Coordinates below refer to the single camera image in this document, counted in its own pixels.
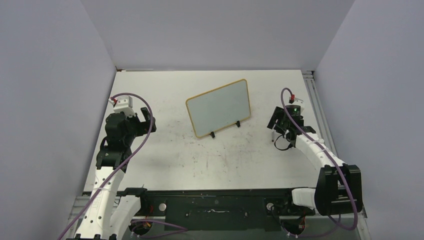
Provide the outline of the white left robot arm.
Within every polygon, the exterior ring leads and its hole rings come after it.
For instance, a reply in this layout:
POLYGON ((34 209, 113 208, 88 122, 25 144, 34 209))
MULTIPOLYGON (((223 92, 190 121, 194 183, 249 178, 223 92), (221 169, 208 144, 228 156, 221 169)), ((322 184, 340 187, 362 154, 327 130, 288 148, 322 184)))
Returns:
POLYGON ((129 160, 135 155, 131 146, 135 138, 149 137, 156 131, 155 118, 149 107, 141 108, 144 121, 129 106, 113 110, 105 120, 106 136, 96 156, 93 190, 78 216, 81 223, 75 240, 120 240, 132 217, 149 210, 149 201, 142 197, 146 189, 142 187, 126 188, 123 203, 117 208, 114 204, 129 160))

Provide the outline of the yellow framed whiteboard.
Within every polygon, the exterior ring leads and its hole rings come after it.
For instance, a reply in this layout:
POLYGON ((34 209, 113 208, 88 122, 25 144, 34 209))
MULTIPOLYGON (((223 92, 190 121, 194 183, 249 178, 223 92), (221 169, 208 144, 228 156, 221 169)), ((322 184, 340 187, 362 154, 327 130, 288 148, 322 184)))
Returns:
POLYGON ((196 138, 210 136, 248 120, 252 115, 248 82, 240 79, 185 101, 196 138))

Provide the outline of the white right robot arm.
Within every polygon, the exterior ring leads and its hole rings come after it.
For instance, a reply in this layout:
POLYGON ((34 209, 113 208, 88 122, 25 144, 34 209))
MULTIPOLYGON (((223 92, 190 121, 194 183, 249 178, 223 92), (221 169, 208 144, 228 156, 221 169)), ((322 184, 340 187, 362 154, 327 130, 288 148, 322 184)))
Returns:
POLYGON ((318 172, 315 187, 298 187, 283 199, 283 209, 296 214, 302 207, 322 216, 359 213, 363 209, 362 176, 357 165, 339 159, 311 126, 304 124, 299 105, 277 106, 267 128, 286 140, 285 151, 297 149, 318 172))

